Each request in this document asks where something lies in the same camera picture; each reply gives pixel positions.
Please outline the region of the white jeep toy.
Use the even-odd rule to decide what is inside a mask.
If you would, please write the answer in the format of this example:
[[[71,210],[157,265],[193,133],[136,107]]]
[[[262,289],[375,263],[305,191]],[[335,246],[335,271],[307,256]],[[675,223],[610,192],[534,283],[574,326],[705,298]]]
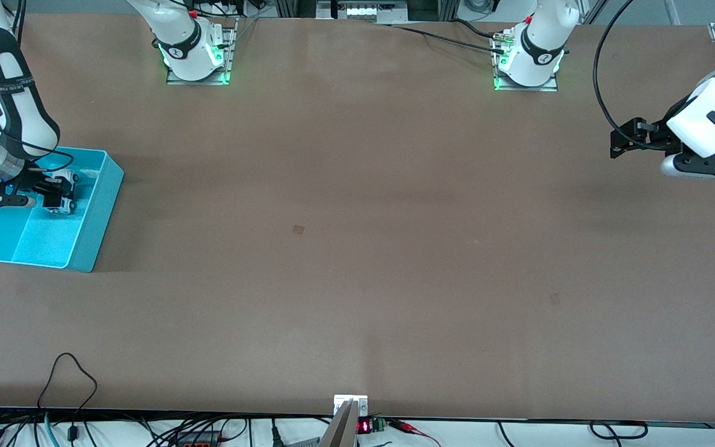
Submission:
[[[65,209],[48,211],[52,214],[72,214],[76,211],[76,182],[79,181],[79,176],[71,169],[59,169],[49,173],[49,175],[66,176],[68,184],[65,187],[52,187],[52,192],[62,193],[65,197]]]

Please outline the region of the cyan plastic bin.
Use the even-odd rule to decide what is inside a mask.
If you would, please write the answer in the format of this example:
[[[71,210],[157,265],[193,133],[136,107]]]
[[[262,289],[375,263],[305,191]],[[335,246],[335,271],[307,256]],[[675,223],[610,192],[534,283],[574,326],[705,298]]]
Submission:
[[[104,150],[59,147],[37,161],[56,169],[71,155],[69,169],[79,176],[76,208],[53,214],[42,207],[0,207],[0,263],[90,273],[122,184],[123,169]]]

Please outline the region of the red and black clip leads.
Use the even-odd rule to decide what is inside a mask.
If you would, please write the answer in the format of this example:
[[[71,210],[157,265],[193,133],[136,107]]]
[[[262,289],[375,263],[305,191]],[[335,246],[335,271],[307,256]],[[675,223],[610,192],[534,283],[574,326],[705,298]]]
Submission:
[[[389,425],[389,427],[399,430],[406,435],[420,436],[420,438],[426,438],[433,441],[437,447],[443,447],[437,439],[433,438],[433,436],[417,429],[417,427],[414,427],[414,425],[411,425],[408,422],[404,422],[396,418],[386,418],[385,422]]]

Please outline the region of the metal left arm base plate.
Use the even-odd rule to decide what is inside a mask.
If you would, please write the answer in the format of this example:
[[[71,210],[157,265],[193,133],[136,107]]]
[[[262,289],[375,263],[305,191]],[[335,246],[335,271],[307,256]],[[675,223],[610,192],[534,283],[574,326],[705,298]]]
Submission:
[[[489,40],[493,55],[493,87],[496,91],[558,91],[557,73],[564,49],[553,53],[528,53],[516,35],[495,34]]]

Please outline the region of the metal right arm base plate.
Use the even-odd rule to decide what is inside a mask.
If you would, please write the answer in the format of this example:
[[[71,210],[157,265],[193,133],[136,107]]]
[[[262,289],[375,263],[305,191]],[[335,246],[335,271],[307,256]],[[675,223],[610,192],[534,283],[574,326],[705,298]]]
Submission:
[[[209,22],[207,24],[206,38],[202,44],[202,50],[207,54],[207,62],[212,65],[213,70],[204,78],[197,80],[186,80],[179,78],[171,71],[167,60],[166,84],[186,85],[186,86],[226,86],[230,84],[233,70],[233,59],[235,59],[236,31],[238,31],[239,20],[236,20],[235,27],[223,27],[222,24]]]

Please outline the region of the aluminium frame with white device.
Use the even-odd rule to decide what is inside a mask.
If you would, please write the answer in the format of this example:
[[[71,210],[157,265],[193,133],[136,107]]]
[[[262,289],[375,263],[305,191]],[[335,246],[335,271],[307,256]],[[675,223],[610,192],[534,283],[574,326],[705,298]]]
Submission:
[[[283,18],[362,20],[392,25],[448,22],[461,0],[268,0]]]

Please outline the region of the grey metal mount bar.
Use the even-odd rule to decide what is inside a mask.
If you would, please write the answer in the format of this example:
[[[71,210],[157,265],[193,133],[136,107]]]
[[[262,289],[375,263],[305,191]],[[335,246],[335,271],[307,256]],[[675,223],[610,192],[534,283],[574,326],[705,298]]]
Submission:
[[[320,438],[317,447],[357,447],[356,425],[359,420],[355,402],[343,404]]]

